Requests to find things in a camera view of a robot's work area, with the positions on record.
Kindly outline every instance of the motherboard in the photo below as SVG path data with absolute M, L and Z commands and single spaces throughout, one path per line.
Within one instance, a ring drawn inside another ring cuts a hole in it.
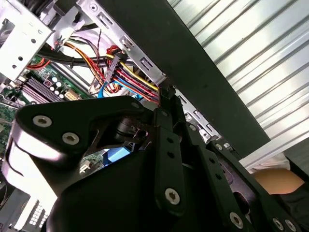
M 33 63 L 41 58 L 35 57 Z M 50 65 L 37 70 L 25 70 L 14 83 L 0 93 L 0 158 L 3 158 L 12 122 L 18 109 L 30 105 L 93 98 Z

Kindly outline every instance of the wire bundle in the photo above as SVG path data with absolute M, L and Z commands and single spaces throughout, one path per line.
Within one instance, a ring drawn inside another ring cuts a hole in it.
M 28 65 L 27 69 L 30 69 L 30 70 L 42 69 L 42 68 L 46 67 L 49 63 L 50 63 L 50 60 L 46 60 L 46 59 L 42 58 L 39 63 Z
M 122 51 L 116 46 L 112 45 L 107 49 L 107 66 L 110 66 L 112 60 L 115 58 L 114 54 Z M 147 82 L 141 76 L 135 74 L 125 63 L 119 62 L 119 67 L 116 68 L 113 81 L 118 85 L 130 90 L 133 93 L 139 94 L 150 102 L 158 103 L 157 91 L 158 87 Z
M 73 68 L 74 65 L 88 67 L 94 76 L 94 80 L 96 80 L 100 86 L 99 88 L 95 88 L 95 82 L 93 81 L 91 86 L 94 87 L 96 92 L 91 92 L 91 94 L 100 93 L 102 88 L 102 90 L 105 90 L 111 94 L 117 93 L 121 90 L 121 88 L 126 88 L 150 102 L 158 103 L 158 87 L 147 80 L 146 76 L 142 77 L 134 72 L 134 70 L 138 70 L 138 67 L 134 64 L 134 62 L 126 61 L 124 59 L 118 62 L 118 65 L 112 75 L 112 81 L 110 83 L 106 83 L 103 68 L 106 67 L 109 69 L 115 56 L 125 56 L 118 46 L 112 45 L 107 49 L 107 54 L 105 56 L 100 56 L 98 47 L 85 38 L 72 36 L 69 41 L 77 44 L 89 45 L 96 57 L 91 58 L 73 44 L 64 43 L 64 46 L 73 49 L 81 56 L 81 58 L 69 57 L 62 53 L 55 52 L 51 48 L 48 49 L 47 47 L 43 47 L 38 53 L 38 55 L 42 57 L 42 60 L 37 64 L 28 65 L 28 68 L 32 70 L 40 69 L 48 65 L 50 61 L 67 64 L 70 65 L 71 68 Z

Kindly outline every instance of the black metal arm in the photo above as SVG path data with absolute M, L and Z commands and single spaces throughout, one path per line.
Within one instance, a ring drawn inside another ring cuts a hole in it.
M 169 85 L 160 89 L 160 102 L 154 112 L 131 97 L 24 107 L 4 175 L 27 177 L 10 156 L 17 148 L 29 157 L 58 197 L 49 232 L 293 231 L 286 220 L 301 231 L 224 146 L 206 147 Z M 137 152 L 78 175 L 83 156 L 127 142 Z

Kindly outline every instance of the silver metal panel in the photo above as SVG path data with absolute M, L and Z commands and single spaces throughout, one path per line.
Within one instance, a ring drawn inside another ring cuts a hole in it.
M 134 41 L 113 21 L 96 0 L 78 0 L 82 11 L 95 22 L 119 48 L 124 50 L 136 65 L 157 85 L 165 75 L 152 63 Z
M 169 3 L 272 139 L 251 159 L 309 137 L 308 0 Z
M 0 24 L 14 28 L 0 47 L 0 73 L 15 81 L 52 31 L 17 0 L 0 0 Z

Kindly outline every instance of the green circuit board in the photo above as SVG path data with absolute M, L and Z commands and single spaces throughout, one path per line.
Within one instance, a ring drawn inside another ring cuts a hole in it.
M 3 158 L 17 109 L 0 104 L 0 157 Z
M 40 57 L 35 57 L 33 59 L 33 64 L 39 63 L 41 61 Z M 50 65 L 47 65 L 46 67 L 39 69 L 39 70 L 32 70 L 32 73 L 35 74 L 38 78 L 40 78 L 42 81 L 44 81 L 46 78 L 52 78 L 56 77 L 59 81 L 63 83 L 63 86 L 67 89 L 72 89 L 75 93 L 80 95 L 82 99 L 89 99 L 89 95 L 81 91 L 79 88 L 77 88 L 73 83 L 71 83 L 69 80 L 67 80 L 64 76 L 57 73 Z
M 32 61 L 32 64 L 39 63 L 40 61 L 41 61 L 40 57 L 35 57 Z M 39 70 L 31 70 L 30 73 L 35 77 L 35 79 L 37 79 L 41 83 L 43 83 L 47 78 L 56 77 L 58 81 L 62 83 L 63 88 L 73 90 L 80 96 L 80 99 L 91 98 L 91 96 L 89 96 L 88 93 L 85 93 L 84 91 L 80 90 L 76 85 L 71 83 L 63 75 L 59 74 L 49 65 Z M 21 101 L 22 105 L 6 100 L 6 98 L 10 95 L 16 96 L 17 99 Z M 21 108 L 24 105 L 30 104 L 30 101 L 28 101 L 28 99 L 25 96 L 23 96 L 23 94 L 19 92 L 18 89 L 5 88 L 0 93 L 0 156 L 3 156 L 5 152 L 11 130 L 11 125 L 9 124 L 13 122 L 17 111 L 17 109 L 15 109 L 14 107 L 9 107 L 10 104 L 13 104 L 13 106 L 16 108 Z M 96 157 L 97 156 L 89 157 L 89 159 L 93 160 L 96 159 Z

